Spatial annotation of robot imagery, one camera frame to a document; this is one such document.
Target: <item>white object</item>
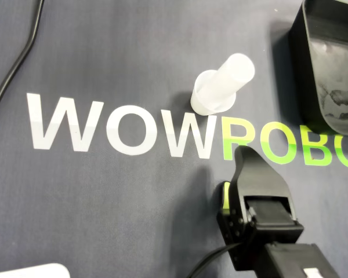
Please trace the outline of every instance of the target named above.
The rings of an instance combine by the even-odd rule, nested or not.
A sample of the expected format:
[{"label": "white object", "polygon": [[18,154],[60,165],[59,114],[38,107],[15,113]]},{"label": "white object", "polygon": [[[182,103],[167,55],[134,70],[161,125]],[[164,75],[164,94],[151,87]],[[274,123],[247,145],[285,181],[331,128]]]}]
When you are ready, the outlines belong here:
[{"label": "white object", "polygon": [[70,273],[64,265],[47,264],[0,272],[0,278],[70,278]]},{"label": "white object", "polygon": [[204,71],[197,77],[191,97],[192,109],[202,116],[230,109],[236,92],[254,75],[255,67],[248,56],[231,55],[217,71]]},{"label": "white object", "polygon": [[304,268],[307,278],[323,278],[317,268]]}]

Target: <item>white plastic cup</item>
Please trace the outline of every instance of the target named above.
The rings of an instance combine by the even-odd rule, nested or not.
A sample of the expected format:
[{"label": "white plastic cup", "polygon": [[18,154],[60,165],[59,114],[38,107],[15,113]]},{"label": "white plastic cup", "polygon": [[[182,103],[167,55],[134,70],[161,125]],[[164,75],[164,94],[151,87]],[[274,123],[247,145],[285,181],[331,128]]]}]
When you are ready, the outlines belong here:
[{"label": "white plastic cup", "polygon": [[199,111],[200,115],[211,115],[231,108],[234,101],[230,106],[229,101],[235,99],[235,93],[253,79],[255,67],[248,56],[236,53],[231,55],[218,71],[212,71],[211,76],[209,73],[205,74],[207,80],[204,80],[206,72],[208,71],[198,76],[200,82],[196,79],[191,98],[193,110],[196,113]]}]

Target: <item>black plastic housing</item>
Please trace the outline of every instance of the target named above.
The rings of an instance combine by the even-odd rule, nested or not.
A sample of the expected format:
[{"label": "black plastic housing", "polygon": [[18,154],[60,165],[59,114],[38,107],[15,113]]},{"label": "black plastic housing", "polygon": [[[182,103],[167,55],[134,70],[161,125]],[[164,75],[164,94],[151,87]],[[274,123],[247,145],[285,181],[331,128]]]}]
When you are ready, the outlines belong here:
[{"label": "black plastic housing", "polygon": [[316,133],[348,135],[348,4],[305,0],[289,45],[304,123]]}]

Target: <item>fabric surface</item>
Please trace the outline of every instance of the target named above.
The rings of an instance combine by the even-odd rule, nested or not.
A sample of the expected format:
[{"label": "fabric surface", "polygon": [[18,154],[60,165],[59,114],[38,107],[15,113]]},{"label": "fabric surface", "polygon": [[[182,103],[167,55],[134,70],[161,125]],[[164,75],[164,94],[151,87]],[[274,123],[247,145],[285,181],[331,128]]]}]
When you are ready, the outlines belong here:
[{"label": "fabric surface", "polygon": [[[0,82],[27,40],[33,0],[0,0]],[[222,116],[255,128],[249,144],[265,155],[260,132],[282,122],[297,154],[267,160],[286,180],[305,230],[341,277],[348,278],[348,167],[305,165],[286,33],[300,0],[46,0],[34,48],[0,104],[0,271],[60,263],[71,277],[185,277],[207,252],[224,245],[213,190],[235,165],[223,158]],[[183,157],[172,157],[161,110],[171,112],[176,139],[199,73],[233,53],[256,67],[229,111],[216,115],[209,159],[189,131]],[[65,116],[50,149],[34,149],[27,93],[41,96],[44,130],[60,97],[73,98],[81,133],[93,101],[103,102],[87,152],[75,152]],[[124,105],[148,111],[157,139],[126,155],[107,138],[110,114]],[[196,116],[202,141],[207,118]],[[143,119],[118,126],[128,146],[145,138]],[[245,133],[233,126],[233,134]],[[318,135],[310,134],[312,140]],[[284,155],[283,133],[271,149]],[[348,138],[343,140],[347,150]],[[320,159],[321,153],[313,152]],[[203,277],[255,277],[235,272],[227,255]]]}]

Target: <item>table surface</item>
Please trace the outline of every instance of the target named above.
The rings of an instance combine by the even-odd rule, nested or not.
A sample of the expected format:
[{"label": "table surface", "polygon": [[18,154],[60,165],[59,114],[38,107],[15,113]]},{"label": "table surface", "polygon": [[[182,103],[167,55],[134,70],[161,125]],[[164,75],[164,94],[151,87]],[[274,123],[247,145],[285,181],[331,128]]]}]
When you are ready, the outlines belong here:
[{"label": "table surface", "polygon": [[[0,82],[27,40],[33,4],[0,1]],[[79,278],[185,277],[204,254],[224,245],[212,194],[235,170],[223,156],[222,117],[232,117],[252,124],[248,145],[288,183],[305,227],[299,241],[318,244],[348,278],[348,167],[335,152],[334,136],[326,144],[329,165],[304,160],[286,39],[299,6],[300,0],[45,1],[34,48],[0,104],[0,271],[57,262]],[[191,130],[183,156],[173,157],[178,150],[175,144],[169,149],[161,110],[170,111],[178,141],[184,114],[192,117],[197,75],[232,53],[250,57],[256,75],[232,109],[216,115],[210,157],[199,158]],[[34,148],[27,93],[41,98],[44,132],[60,97],[71,101],[69,109],[74,100],[81,134],[92,102],[103,103],[94,134],[87,126],[93,134],[88,150],[74,151],[70,128],[77,133],[77,125],[70,127],[66,116],[51,148]],[[108,140],[107,133],[116,139],[116,129],[106,129],[107,121],[124,105],[148,111],[149,138],[157,127],[146,153],[124,154]],[[195,118],[203,142],[208,118]],[[260,133],[269,122],[292,131],[297,152],[291,162],[278,164],[264,154]],[[242,137],[245,128],[232,125],[231,133]],[[126,145],[140,145],[143,119],[124,116],[118,134]],[[310,140],[319,139],[310,133]],[[270,133],[269,145],[279,156],[288,150],[280,131]],[[342,145],[348,159],[348,138]],[[312,156],[323,158],[319,150]],[[236,273],[225,255],[203,277],[255,274]]]}]

